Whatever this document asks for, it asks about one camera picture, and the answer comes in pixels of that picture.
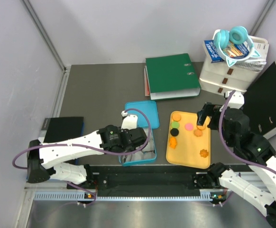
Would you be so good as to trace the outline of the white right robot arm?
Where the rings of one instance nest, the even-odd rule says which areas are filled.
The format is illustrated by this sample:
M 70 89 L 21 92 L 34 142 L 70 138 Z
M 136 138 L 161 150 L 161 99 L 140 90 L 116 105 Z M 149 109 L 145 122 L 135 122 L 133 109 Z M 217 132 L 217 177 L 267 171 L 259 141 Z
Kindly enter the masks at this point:
M 229 166 L 218 162 L 212 164 L 205 174 L 196 174 L 194 183 L 199 188 L 227 188 L 255 207 L 268 224 L 276 228 L 276 151 L 262 135 L 253 133 L 249 118 L 242 111 L 243 94 L 228 91 L 223 105 L 206 102 L 197 113 L 197 126 L 207 125 L 216 130 L 227 152 L 245 163 L 262 180 L 268 191 L 252 185 L 241 178 Z

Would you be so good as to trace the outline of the black sandwich cookie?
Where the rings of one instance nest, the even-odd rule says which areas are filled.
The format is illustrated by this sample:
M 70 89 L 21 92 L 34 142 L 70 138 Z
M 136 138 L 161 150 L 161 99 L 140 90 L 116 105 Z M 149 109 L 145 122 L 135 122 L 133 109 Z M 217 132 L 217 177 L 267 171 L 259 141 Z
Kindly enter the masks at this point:
M 176 137 L 176 136 L 179 135 L 179 130 L 176 129 L 176 128 L 172 128 L 172 129 L 170 130 L 170 134 L 171 134 L 173 137 Z

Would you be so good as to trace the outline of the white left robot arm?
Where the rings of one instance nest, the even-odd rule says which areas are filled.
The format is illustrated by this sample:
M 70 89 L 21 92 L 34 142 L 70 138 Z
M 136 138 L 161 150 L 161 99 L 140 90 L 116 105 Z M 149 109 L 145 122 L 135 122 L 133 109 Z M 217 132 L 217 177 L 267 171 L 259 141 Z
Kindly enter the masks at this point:
M 49 179 L 68 181 L 83 188 L 93 185 L 89 165 L 70 164 L 70 160 L 103 154 L 137 152 L 148 142 L 150 133 L 138 127 L 138 117 L 126 114 L 120 127 L 108 125 L 88 135 L 55 143 L 43 143 L 28 153 L 28 182 Z

